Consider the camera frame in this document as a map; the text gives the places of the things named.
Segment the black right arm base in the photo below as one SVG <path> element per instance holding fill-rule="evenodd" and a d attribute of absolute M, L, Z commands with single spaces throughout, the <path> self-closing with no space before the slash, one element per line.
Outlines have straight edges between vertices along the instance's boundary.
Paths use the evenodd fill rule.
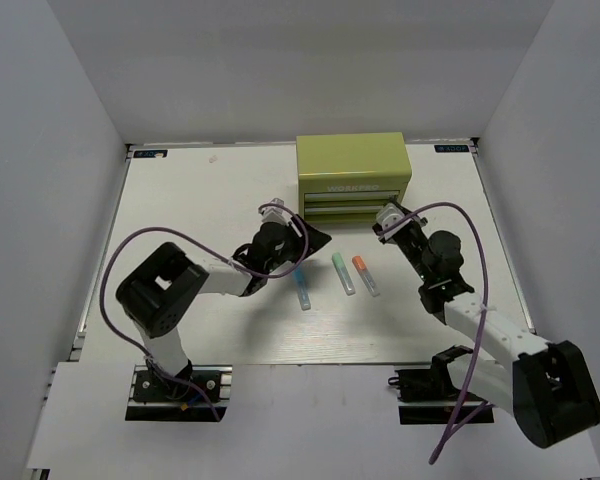
<path fill-rule="evenodd" d="M 397 391 L 401 425 L 445 425 L 451 418 L 460 390 L 450 378 L 448 365 L 469 360 L 472 350 L 454 346 L 439 352 L 429 364 L 398 368 L 388 379 Z"/>

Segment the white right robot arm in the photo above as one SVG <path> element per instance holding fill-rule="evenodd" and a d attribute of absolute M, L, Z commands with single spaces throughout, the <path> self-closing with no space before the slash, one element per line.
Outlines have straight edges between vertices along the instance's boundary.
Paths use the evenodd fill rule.
<path fill-rule="evenodd" d="M 373 227 L 379 241 L 397 246 L 422 281 L 424 309 L 443 325 L 472 340 L 431 360 L 428 390 L 455 399 L 443 437 L 463 425 L 461 405 L 468 395 L 511 415 L 524 436 L 548 448 L 600 424 L 600 400 L 582 351 L 570 341 L 553 343 L 510 321 L 462 277 L 461 241 L 439 230 L 426 235 L 418 212 L 396 201 L 386 204 Z"/>

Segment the orange cap highlighter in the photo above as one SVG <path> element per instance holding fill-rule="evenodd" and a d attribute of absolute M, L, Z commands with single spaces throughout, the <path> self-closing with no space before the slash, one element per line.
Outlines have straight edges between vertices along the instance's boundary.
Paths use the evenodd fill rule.
<path fill-rule="evenodd" d="M 358 272 L 362 282 L 364 283 L 365 287 L 367 288 L 368 292 L 370 293 L 370 295 L 372 297 L 377 297 L 380 295 L 378 286 L 373 278 L 373 276 L 371 275 L 368 267 L 366 266 L 364 260 L 362 259 L 361 256 L 354 256 L 352 258 L 352 263 L 356 269 L 356 271 Z"/>

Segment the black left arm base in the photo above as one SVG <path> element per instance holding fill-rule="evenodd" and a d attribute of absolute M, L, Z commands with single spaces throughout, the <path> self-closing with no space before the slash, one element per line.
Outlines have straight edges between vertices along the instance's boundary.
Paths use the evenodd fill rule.
<path fill-rule="evenodd" d="M 136 365 L 125 412 L 126 421 L 209 423 L 220 421 L 229 406 L 233 369 L 230 366 L 196 366 L 186 385 L 159 378 L 146 365 Z"/>

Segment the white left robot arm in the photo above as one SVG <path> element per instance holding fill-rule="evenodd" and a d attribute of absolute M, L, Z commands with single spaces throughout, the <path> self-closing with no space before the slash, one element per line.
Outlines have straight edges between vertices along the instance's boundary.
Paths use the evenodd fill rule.
<path fill-rule="evenodd" d="M 140 333 L 160 391 L 179 399 L 190 390 L 192 364 L 177 325 L 197 296 L 252 296 L 275 271 L 296 266 L 331 240 L 303 219 L 266 220 L 228 263 L 195 263 L 173 242 L 154 250 L 121 282 L 115 297 Z"/>

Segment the green cap highlighter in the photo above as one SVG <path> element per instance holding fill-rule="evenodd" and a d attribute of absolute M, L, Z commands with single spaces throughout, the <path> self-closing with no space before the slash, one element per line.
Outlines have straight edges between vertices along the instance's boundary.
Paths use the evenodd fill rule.
<path fill-rule="evenodd" d="M 346 268 L 342 255 L 339 252 L 335 252 L 332 254 L 331 260 L 345 294 L 347 296 L 354 295 L 356 293 L 355 286 Z"/>

